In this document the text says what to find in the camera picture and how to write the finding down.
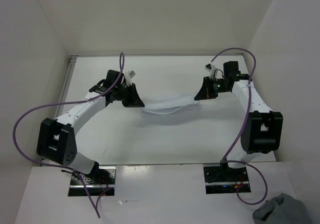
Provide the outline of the white skirt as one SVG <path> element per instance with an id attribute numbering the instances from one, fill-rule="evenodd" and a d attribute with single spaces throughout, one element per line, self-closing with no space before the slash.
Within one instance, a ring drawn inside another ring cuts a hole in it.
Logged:
<path id="1" fill-rule="evenodd" d="M 199 101 L 194 100 L 192 94 L 172 94 L 167 96 L 155 96 L 144 99 L 144 107 L 140 110 L 143 113 L 153 115 L 170 115 L 184 108 L 195 108 L 199 106 Z"/>

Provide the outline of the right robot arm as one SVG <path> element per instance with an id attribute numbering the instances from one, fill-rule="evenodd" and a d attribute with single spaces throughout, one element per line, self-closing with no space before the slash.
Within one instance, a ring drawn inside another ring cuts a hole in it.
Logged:
<path id="1" fill-rule="evenodd" d="M 259 155 L 278 150 L 280 146 L 283 115 L 273 111 L 260 97 L 252 78 L 241 73 L 237 61 L 228 61 L 220 70 L 212 64 L 205 66 L 210 75 L 203 78 L 202 86 L 194 97 L 196 101 L 216 99 L 220 93 L 232 93 L 245 110 L 244 121 L 231 149 L 237 144 L 240 150 L 231 154 L 229 149 L 219 164 L 219 175 L 229 181 L 241 172 L 247 163 Z"/>

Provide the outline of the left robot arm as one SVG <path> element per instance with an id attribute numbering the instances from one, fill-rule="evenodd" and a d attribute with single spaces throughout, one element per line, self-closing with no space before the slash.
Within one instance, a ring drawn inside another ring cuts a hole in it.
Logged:
<path id="1" fill-rule="evenodd" d="M 77 150 L 76 135 L 98 112 L 114 101 L 125 108 L 142 108 L 136 85 L 132 82 L 134 71 L 120 73 L 109 70 L 104 79 L 91 87 L 82 103 L 65 114 L 42 121 L 39 130 L 36 153 L 52 162 L 69 167 L 81 174 L 88 184 L 94 184 L 107 177 L 99 163 Z"/>

